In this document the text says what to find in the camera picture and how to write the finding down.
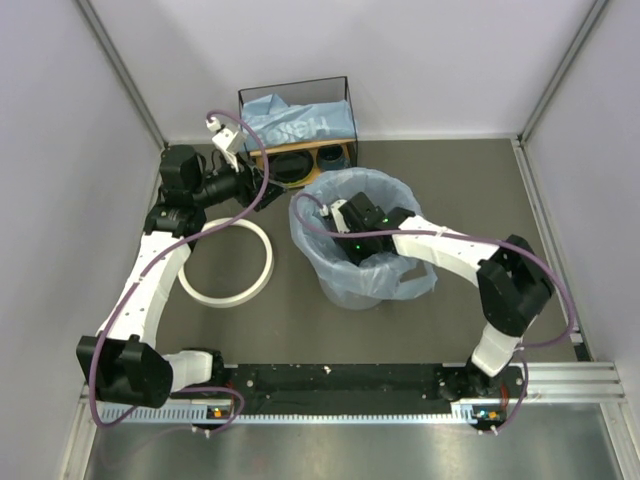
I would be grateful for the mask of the light blue trash bag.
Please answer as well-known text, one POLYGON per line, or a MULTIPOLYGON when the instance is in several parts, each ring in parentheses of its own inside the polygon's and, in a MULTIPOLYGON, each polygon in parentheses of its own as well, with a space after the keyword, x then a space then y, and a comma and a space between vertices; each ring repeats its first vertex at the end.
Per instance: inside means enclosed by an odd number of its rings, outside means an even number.
POLYGON ((270 94, 247 102, 241 118, 265 147, 356 136, 351 107, 346 100, 289 105, 279 95, 270 94))
POLYGON ((290 232, 294 244, 309 260, 316 276, 337 277, 340 272, 364 269, 387 274, 398 282, 396 293, 390 301, 413 300, 435 288, 437 275, 431 264, 382 253, 355 265, 349 261, 336 239, 307 229, 295 216, 300 213, 301 218, 312 226, 325 230, 327 224, 321 217, 319 206, 339 199, 348 200, 359 192, 365 193, 374 205, 385 212, 394 207, 403 207, 420 214, 420 204, 408 185, 382 171, 356 167, 324 172, 303 191, 314 198, 290 201, 290 232))

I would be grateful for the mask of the white grey trash bin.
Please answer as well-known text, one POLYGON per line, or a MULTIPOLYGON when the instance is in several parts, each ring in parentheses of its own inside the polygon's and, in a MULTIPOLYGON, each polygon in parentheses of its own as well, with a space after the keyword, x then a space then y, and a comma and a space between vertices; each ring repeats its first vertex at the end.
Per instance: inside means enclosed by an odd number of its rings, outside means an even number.
POLYGON ((334 305, 347 310, 367 310, 391 299, 398 282, 384 273, 371 269, 340 272, 337 277, 317 276, 325 296, 334 305))

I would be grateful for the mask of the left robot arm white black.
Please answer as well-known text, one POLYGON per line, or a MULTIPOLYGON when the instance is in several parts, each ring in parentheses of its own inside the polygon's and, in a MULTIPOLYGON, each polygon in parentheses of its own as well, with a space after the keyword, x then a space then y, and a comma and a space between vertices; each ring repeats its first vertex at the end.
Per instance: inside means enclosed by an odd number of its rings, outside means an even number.
POLYGON ((190 348, 161 355, 155 349, 159 320, 178 274, 206 225, 205 211, 230 199, 259 211, 286 191, 246 162, 217 170, 190 145, 161 154, 161 184, 147 214, 138 258, 110 317, 84 336, 76 356, 94 402, 159 408, 174 392, 194 385, 205 396, 226 387, 219 352, 190 348))

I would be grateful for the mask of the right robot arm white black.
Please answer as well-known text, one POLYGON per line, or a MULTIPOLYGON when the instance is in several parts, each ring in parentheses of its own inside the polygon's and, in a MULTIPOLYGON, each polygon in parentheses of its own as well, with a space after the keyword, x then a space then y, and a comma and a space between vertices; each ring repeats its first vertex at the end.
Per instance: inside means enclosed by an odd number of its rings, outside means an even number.
POLYGON ((486 325, 466 365, 442 374, 439 394, 449 401, 498 395, 503 371, 555 292, 549 274, 530 259, 529 243, 516 235, 507 239, 515 250, 466 241, 411 210, 395 207, 386 213, 364 193, 335 201, 326 217, 340 234, 378 234, 336 241, 355 264, 389 252, 430 263, 478 288, 486 325))

